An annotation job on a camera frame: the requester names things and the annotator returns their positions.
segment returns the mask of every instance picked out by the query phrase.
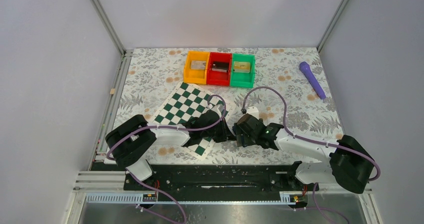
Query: plastic bin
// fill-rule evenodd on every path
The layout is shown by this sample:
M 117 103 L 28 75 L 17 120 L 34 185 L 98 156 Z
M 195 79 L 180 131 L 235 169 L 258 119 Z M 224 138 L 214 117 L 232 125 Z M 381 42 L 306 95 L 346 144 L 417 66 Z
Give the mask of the plastic bin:
M 231 78 L 231 67 L 232 67 L 232 53 L 215 53 L 211 52 L 209 55 L 209 63 L 207 65 L 207 79 L 206 84 L 208 85 L 222 85 L 229 86 Z M 214 62 L 226 62 L 228 63 L 228 72 L 219 72 L 212 70 L 212 64 Z
M 189 51 L 187 59 L 185 60 L 184 72 L 182 74 L 184 83 L 197 83 L 206 84 L 206 73 L 208 70 L 209 63 L 209 52 L 202 51 Z M 193 60 L 206 61 L 206 67 L 204 70 L 191 69 L 191 63 Z
M 232 65 L 234 62 L 249 62 L 250 63 L 250 73 L 236 73 L 234 70 L 231 71 L 231 81 L 230 86 L 232 87 L 242 87 L 242 88 L 253 88 L 255 82 L 255 56 L 249 54 L 232 54 Z

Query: table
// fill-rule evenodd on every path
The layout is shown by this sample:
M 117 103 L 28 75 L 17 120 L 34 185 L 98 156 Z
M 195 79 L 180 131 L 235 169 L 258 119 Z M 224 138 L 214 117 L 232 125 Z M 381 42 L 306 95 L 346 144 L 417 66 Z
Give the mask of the table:
M 323 138 L 343 135 L 336 105 L 330 93 L 316 48 L 138 48 L 126 76 L 113 128 L 136 114 L 148 121 L 182 81 L 183 68 L 189 50 L 252 54 L 256 59 L 254 87 L 269 86 L 280 92 L 288 104 L 287 124 L 297 134 Z M 299 64 L 306 61 L 321 84 L 327 98 L 320 100 Z M 227 120 L 232 126 L 241 116 L 242 101 L 250 89 L 201 85 L 237 105 Z M 256 106 L 264 123 L 282 123 L 283 103 L 269 90 L 257 90 L 248 99 L 247 107 Z M 218 164 L 218 165 L 281 165 L 294 161 L 317 160 L 288 151 L 263 149 L 260 146 L 237 147 L 235 142 L 214 145 L 204 160 L 186 153 L 178 146 L 153 144 L 143 156 L 151 164 Z

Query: robotic arm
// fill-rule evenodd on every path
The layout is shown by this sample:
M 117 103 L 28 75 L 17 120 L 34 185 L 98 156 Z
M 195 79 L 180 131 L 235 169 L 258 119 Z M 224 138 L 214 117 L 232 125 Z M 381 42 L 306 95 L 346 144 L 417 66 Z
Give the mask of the robotic arm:
M 213 109 L 201 114 L 198 118 L 192 118 L 186 123 L 174 126 L 160 127 L 157 124 L 148 123 L 142 115 L 136 115 L 111 131 L 106 136 L 108 146 L 113 146 L 136 130 L 137 134 L 131 135 L 121 145 L 112 150 L 112 154 L 118 166 L 128 169 L 139 180 L 143 181 L 153 173 L 147 160 L 142 155 L 153 143 L 174 144 L 178 146 L 191 146 L 198 144 L 202 138 L 213 138 L 217 143 L 223 141 L 236 141 L 238 146 L 247 147 L 260 145 L 263 148 L 292 151 L 320 160 L 320 163 L 296 162 L 295 177 L 303 184 L 310 183 L 334 183 L 353 193 L 363 193 L 373 164 L 354 153 L 339 148 L 343 146 L 353 149 L 368 157 L 370 155 L 352 137 L 344 135 L 340 140 L 328 140 L 327 143 L 338 143 L 338 147 L 314 145 L 311 141 L 322 142 L 323 139 L 305 137 L 300 139 L 296 134 L 290 134 L 282 124 L 270 123 L 265 126 L 257 117 L 257 109 L 250 107 L 231 132 L 224 118 L 221 119 L 222 106 L 217 105 Z M 220 122 L 208 129 L 201 127 L 209 126 L 220 119 Z

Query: glossy gray floor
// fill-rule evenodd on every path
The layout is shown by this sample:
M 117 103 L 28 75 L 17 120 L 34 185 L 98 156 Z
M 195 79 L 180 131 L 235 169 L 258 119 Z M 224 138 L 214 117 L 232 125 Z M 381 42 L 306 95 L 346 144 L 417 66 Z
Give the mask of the glossy gray floor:
M 366 223 L 361 204 L 353 194 L 317 195 L 320 207 L 333 208 L 343 213 L 351 224 Z M 309 205 L 313 207 L 312 195 Z M 317 210 L 294 212 L 282 205 L 183 205 L 189 224 L 326 224 Z M 155 205 L 151 210 L 182 222 L 176 205 Z M 336 223 L 347 223 L 343 218 L 325 212 Z M 154 215 L 136 210 L 134 205 L 87 203 L 80 224 L 168 224 Z

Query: green square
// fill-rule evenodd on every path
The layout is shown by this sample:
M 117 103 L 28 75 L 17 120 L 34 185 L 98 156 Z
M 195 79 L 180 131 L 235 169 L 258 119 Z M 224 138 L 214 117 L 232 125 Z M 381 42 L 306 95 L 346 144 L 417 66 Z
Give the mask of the green square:
M 165 105 L 165 107 L 163 107 L 164 108 L 164 110 L 166 110 L 166 111 L 170 111 L 171 110 L 171 108 L 172 108 L 172 106 L 169 104 L 169 103 L 167 103 L 166 105 Z
M 201 146 L 198 146 L 197 148 L 196 148 L 196 151 L 195 151 L 195 153 L 197 153 L 197 154 L 199 154 L 199 155 L 203 155 L 203 153 L 205 152 L 205 149 L 204 148 L 202 148 Z
M 195 103 L 198 103 L 198 104 L 200 104 L 202 102 L 202 100 L 203 99 L 201 99 L 199 97 L 197 97 L 197 98 L 194 99 Z
M 187 111 L 186 111 L 186 113 L 187 113 L 187 114 L 189 114 L 189 115 L 193 114 L 194 112 L 195 112 L 195 110 L 194 110 L 194 109 L 192 109 L 192 108 L 189 108 L 189 109 L 187 109 Z
M 188 99 L 184 102 L 184 104 L 187 105 L 187 106 L 190 106 L 192 103 L 193 103 L 193 101 L 188 100 Z
M 182 83 L 182 84 L 181 84 L 181 88 L 182 88 L 182 89 L 184 89 L 184 90 L 186 90 L 186 89 L 188 88 L 188 86 L 189 86 L 189 85 L 188 85 L 188 84 L 186 84 L 186 83 Z
M 177 112 L 177 113 L 175 113 L 175 115 L 176 115 L 177 117 L 181 118 L 181 117 L 183 117 L 184 112 L 182 112 L 181 110 L 178 110 L 178 112 Z
M 184 91 L 184 93 L 182 94 L 183 97 L 188 98 L 190 96 L 190 93 L 187 91 Z
M 177 93 L 172 96 L 172 98 L 175 99 L 175 100 L 178 100 L 180 97 L 181 97 L 181 95 L 179 95 Z
M 202 112 L 205 110 L 205 107 L 203 107 L 203 106 L 200 106 L 200 105 L 199 105 L 199 106 L 196 108 L 196 110 L 202 113 Z
M 183 104 L 181 103 L 181 102 L 176 102 L 173 106 L 175 107 L 175 108 L 181 108 L 181 106 L 182 106 Z
M 165 118 L 166 118 L 166 119 L 168 119 L 168 120 L 171 120 L 173 117 L 174 117 L 174 114 L 172 114 L 172 113 L 168 113 L 168 114 L 165 116 Z
M 192 94 L 194 94 L 194 95 L 198 95 L 199 93 L 200 93 L 200 90 L 198 90 L 198 89 L 195 89 L 195 90 L 193 90 L 193 92 L 191 92 Z
M 161 115 L 158 115 L 154 120 L 158 123 L 161 123 L 164 118 Z

